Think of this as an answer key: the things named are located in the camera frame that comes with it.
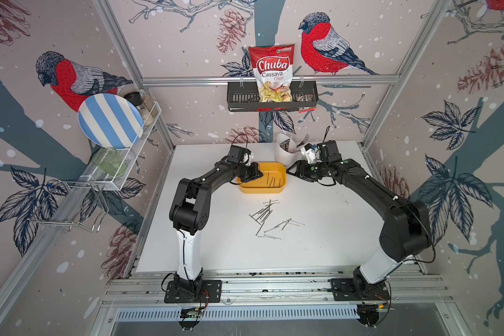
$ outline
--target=yellow plastic container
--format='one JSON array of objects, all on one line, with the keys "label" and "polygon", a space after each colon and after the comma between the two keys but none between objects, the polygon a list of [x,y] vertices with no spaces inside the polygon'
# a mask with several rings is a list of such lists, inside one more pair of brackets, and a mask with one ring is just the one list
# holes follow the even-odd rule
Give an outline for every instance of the yellow plastic container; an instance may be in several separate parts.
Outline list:
[{"label": "yellow plastic container", "polygon": [[244,193],[279,193],[286,185],[286,172],[282,164],[277,162],[258,162],[262,178],[243,183],[239,188]]}]

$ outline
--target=striped plate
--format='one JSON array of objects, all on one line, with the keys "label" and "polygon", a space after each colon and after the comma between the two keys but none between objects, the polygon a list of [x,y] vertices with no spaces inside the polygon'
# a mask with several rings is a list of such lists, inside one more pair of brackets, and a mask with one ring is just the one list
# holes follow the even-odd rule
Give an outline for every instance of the striped plate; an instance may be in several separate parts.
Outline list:
[{"label": "striped plate", "polygon": [[88,139],[105,148],[129,148],[142,136],[138,109],[113,94],[88,97],[78,110],[78,123]]}]

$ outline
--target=snack packet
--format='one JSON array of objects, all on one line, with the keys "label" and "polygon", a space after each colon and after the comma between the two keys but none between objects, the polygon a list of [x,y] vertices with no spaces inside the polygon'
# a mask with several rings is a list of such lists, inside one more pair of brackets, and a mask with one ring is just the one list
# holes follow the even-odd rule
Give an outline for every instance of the snack packet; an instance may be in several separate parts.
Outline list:
[{"label": "snack packet", "polygon": [[294,50],[294,44],[248,48],[257,89],[260,92],[260,102],[292,101],[289,84],[293,78]]}]

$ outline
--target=bird wing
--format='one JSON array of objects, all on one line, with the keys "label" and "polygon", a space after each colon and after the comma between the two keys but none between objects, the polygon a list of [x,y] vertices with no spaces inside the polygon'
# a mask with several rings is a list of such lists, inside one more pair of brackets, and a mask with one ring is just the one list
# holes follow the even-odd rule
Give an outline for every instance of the bird wing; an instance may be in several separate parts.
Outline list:
[{"label": "bird wing", "polygon": [[97,67],[86,67],[72,62],[77,80],[71,86],[71,91],[82,96],[99,94],[105,85],[104,72]]},{"label": "bird wing", "polygon": [[327,36],[312,42],[314,48],[324,57],[335,59],[349,49],[349,42],[339,36],[334,28],[330,27]]}]

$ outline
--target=white table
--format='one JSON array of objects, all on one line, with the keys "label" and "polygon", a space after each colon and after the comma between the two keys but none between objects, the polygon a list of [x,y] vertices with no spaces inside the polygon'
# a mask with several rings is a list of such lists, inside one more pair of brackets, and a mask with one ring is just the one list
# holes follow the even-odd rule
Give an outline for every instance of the white table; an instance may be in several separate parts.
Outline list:
[{"label": "white table", "polygon": [[[343,158],[353,158],[370,171],[355,141],[337,141]],[[254,161],[274,161],[276,143],[249,144]],[[228,153],[229,144],[183,144],[176,147],[137,272],[174,272],[178,264],[176,230],[168,218],[177,183],[210,171]],[[263,202],[278,199],[262,231],[292,218],[303,226],[287,225],[257,238],[259,225],[250,218]],[[355,192],[343,185],[322,186],[288,175],[278,194],[245,194],[225,184],[211,198],[202,230],[201,261],[206,271],[301,272],[339,270],[360,265],[379,246],[383,220]]]}]

